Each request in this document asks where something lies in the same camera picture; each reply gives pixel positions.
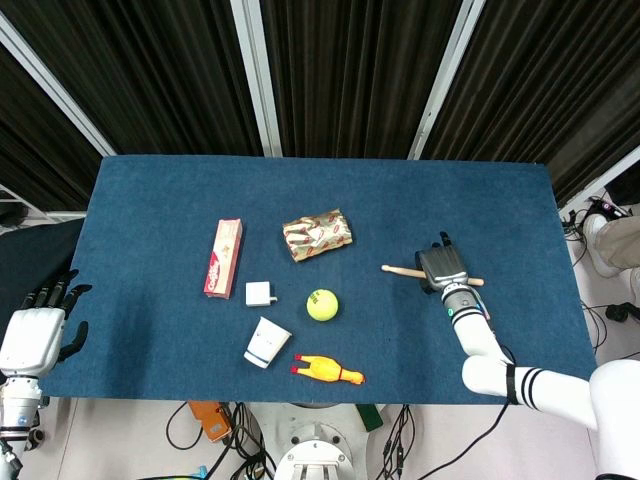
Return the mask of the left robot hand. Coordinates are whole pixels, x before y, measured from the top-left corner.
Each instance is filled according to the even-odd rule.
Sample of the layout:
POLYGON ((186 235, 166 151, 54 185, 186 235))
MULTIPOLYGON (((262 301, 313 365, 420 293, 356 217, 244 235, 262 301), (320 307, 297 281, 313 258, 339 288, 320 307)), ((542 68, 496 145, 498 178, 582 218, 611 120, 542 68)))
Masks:
POLYGON ((62 343, 66 322, 90 284, 71 287, 78 275, 71 269, 28 293, 12 314, 1 344, 1 373, 7 378, 41 379, 57 364, 80 352, 89 333, 82 321, 70 343, 62 343))

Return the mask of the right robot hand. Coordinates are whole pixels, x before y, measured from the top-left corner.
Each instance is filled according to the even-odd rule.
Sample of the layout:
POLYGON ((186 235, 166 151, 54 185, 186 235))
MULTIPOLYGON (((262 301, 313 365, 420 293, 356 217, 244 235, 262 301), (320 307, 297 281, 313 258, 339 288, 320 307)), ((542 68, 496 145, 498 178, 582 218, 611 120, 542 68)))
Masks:
POLYGON ((424 275, 420 286, 424 293, 443 291, 450 284, 467 284, 469 275, 465 264, 449 235, 440 232, 440 242, 415 252, 415 265, 424 275))

